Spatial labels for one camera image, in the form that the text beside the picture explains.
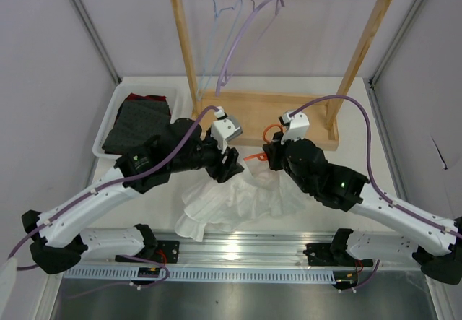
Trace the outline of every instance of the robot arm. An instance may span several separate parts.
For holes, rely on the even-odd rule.
[[[82,259],[113,259],[116,255],[148,259],[154,253],[157,242],[147,225],[137,225],[126,230],[95,230],[87,227],[119,204],[167,183],[172,173],[205,168],[211,178],[222,183],[242,172],[243,167],[237,163],[237,150],[227,146],[231,139],[242,133],[242,129],[222,108],[215,116],[218,120],[212,123],[204,139],[201,139],[202,130],[198,125],[176,156],[150,176],[97,190],[101,184],[133,178],[159,164],[191,128],[191,119],[180,118],[168,125],[159,136],[132,148],[118,158],[114,167],[101,179],[61,206],[44,213],[32,210],[26,212],[22,216],[26,232],[30,233],[40,225],[45,225],[32,237],[34,242],[30,250],[35,263],[48,274],[55,274],[71,268]],[[57,219],[51,219],[85,194],[90,195]]]
[[[462,228],[462,220],[432,215],[385,192],[392,200],[389,204],[366,176],[329,163],[323,150],[304,138],[309,127],[307,116],[297,113],[290,117],[290,113],[280,118],[286,132],[275,133],[263,146],[270,169],[284,170],[300,190],[324,206],[369,217],[403,235],[397,238],[340,229],[329,247],[332,259],[327,260],[349,266],[356,259],[413,259],[429,277],[458,284],[462,278],[462,241],[451,233]],[[316,254],[309,249],[308,253]]]

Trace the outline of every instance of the table surface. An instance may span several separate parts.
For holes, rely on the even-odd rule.
[[[191,116],[191,98],[186,77],[126,77],[125,82],[146,82],[153,85],[168,85],[180,88],[184,100],[183,116]],[[331,77],[233,77],[230,82],[237,90],[303,92],[329,95],[336,92],[341,78]],[[372,125],[372,169],[382,189],[395,194],[385,153],[372,115],[365,84],[361,78],[353,81],[349,95],[357,99],[369,114]],[[275,112],[275,118],[283,112]],[[340,145],[335,152],[325,152],[330,163],[345,165],[360,173],[366,169],[366,128],[364,119],[356,106],[345,102],[337,116]],[[258,147],[237,147],[241,155],[261,152]],[[114,160],[97,161],[94,180],[100,178]],[[153,188],[144,196],[126,202],[107,213],[92,224],[98,228],[127,228],[138,223],[148,224],[153,230],[173,230],[183,214],[184,204],[181,189],[187,189],[198,181],[198,175],[208,177],[205,170],[173,174],[170,182]],[[390,229],[359,215],[324,207],[314,199],[307,209],[295,215],[273,218],[269,215],[253,222],[243,223],[238,230],[245,232],[334,232],[338,228],[353,230],[389,231]]]

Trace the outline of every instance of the wooden clothes rack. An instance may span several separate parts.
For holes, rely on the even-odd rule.
[[[352,59],[346,68],[338,94],[346,95],[353,79],[361,66],[367,50],[378,31],[380,23],[387,12],[392,0],[377,0],[369,16]],[[251,92],[223,90],[219,97],[214,92],[205,92],[201,101],[196,99],[197,78],[193,62],[191,42],[182,0],[171,0],[176,27],[180,38],[181,52],[188,77],[189,89],[193,100],[193,116],[208,105],[221,105],[228,114],[234,115],[242,124],[243,134],[235,144],[261,146],[261,133],[278,115],[289,109],[296,109],[303,103],[318,98],[318,95],[289,94],[286,92]],[[336,117],[343,100],[323,101],[309,107],[305,112],[310,119],[307,138],[324,150],[336,150],[339,146],[339,133]],[[201,124],[209,126],[213,117],[206,116]]]

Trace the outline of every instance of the white cloth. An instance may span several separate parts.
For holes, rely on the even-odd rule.
[[[269,170],[268,163],[240,160],[244,171],[225,183],[201,179],[185,190],[184,214],[175,225],[182,237],[202,241],[207,224],[223,231],[233,231],[243,222],[270,214],[279,217],[306,208],[309,195],[304,194],[284,172]]]

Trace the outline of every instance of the gray wall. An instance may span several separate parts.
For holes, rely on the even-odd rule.
[[[170,0],[83,0],[121,76],[185,73]],[[220,7],[236,0],[217,0]],[[252,9],[243,0],[240,25]],[[240,74],[342,76],[374,5],[373,0],[285,0],[286,7],[261,39]],[[372,75],[412,0],[393,0],[359,71]],[[196,71],[202,68],[213,23],[212,0],[183,0]],[[237,50],[259,35],[273,14],[262,11]],[[214,42],[218,56],[233,14],[223,14]]]
[[[377,88],[409,200],[454,218],[462,216],[460,6],[428,0]],[[446,288],[462,319],[462,285]]]
[[[21,214],[80,190],[113,84],[69,0],[0,0],[0,263]],[[29,264],[28,247],[18,254]],[[20,272],[2,320],[29,319],[45,274]]]

